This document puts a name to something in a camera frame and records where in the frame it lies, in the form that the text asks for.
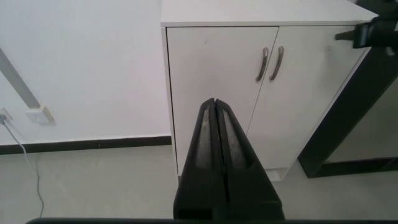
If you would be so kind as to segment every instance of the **floor tile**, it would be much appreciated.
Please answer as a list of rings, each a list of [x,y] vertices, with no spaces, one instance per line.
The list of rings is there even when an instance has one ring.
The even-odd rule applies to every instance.
[[[85,216],[172,218],[177,183],[171,150],[156,146],[101,151]]]
[[[34,161],[36,154],[29,154]],[[36,176],[21,154],[0,156],[0,223],[25,223],[39,216]]]
[[[397,177],[386,172],[308,179],[296,162],[273,184],[288,219],[395,219],[389,210],[397,208]]]
[[[45,152],[38,158],[43,217],[82,217],[98,150]]]

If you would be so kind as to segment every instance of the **cabinet top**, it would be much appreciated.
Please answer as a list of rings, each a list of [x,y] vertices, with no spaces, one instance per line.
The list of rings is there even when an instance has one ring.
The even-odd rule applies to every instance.
[[[337,26],[376,16],[347,0],[163,0],[161,26]]]

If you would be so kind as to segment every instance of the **metal handle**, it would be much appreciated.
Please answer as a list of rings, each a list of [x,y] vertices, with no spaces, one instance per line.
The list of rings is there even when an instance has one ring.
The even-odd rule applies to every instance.
[[[262,50],[262,65],[260,69],[260,74],[256,77],[256,81],[260,81],[264,73],[266,72],[266,67],[267,67],[267,61],[268,61],[268,48],[264,47]]]
[[[278,47],[278,53],[279,53],[278,61],[276,63],[274,73],[269,77],[270,81],[273,81],[275,79],[276,75],[278,75],[278,71],[279,71],[280,65],[282,63],[282,59],[284,58],[284,52],[285,52],[285,49],[282,46]]]

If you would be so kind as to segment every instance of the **white cable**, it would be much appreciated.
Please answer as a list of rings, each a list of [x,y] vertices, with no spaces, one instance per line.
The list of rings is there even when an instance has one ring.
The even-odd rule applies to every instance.
[[[40,195],[40,191],[39,191],[39,182],[40,182],[39,171],[38,171],[38,170],[35,170],[35,169],[33,168],[32,164],[30,164],[30,162],[29,162],[29,160],[28,160],[28,158],[27,158],[27,153],[26,153],[25,147],[17,140],[17,138],[15,138],[14,134],[13,134],[13,133],[11,132],[11,130],[8,128],[7,124],[6,124],[5,122],[2,122],[1,124],[3,124],[3,125],[6,127],[7,131],[10,133],[11,137],[12,137],[12,138],[15,140],[15,142],[18,143],[18,145],[22,148],[22,150],[24,151],[25,160],[26,160],[26,162],[28,163],[30,169],[33,171],[33,173],[34,173],[35,176],[36,176],[36,179],[37,179],[37,196],[39,196],[40,202],[41,202],[41,204],[42,204],[42,209],[41,209],[41,211],[40,211],[39,218],[42,218],[43,209],[44,209],[44,202],[43,202],[42,196]]]

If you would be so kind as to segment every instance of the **white cabinet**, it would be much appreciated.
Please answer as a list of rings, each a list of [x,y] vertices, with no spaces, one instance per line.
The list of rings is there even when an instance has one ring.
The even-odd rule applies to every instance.
[[[335,40],[335,34],[374,16],[346,0],[164,1],[162,37],[178,174],[200,105],[219,98],[247,131],[270,179],[283,178],[366,55],[349,41]]]
[[[334,40],[350,26],[280,27],[247,137],[265,169],[289,167],[364,52]],[[284,48],[283,56],[277,50]],[[280,68],[269,80],[278,58]]]
[[[278,27],[168,28],[175,148],[183,167],[200,105],[209,98],[228,102],[244,130],[249,127],[261,82],[263,49]]]

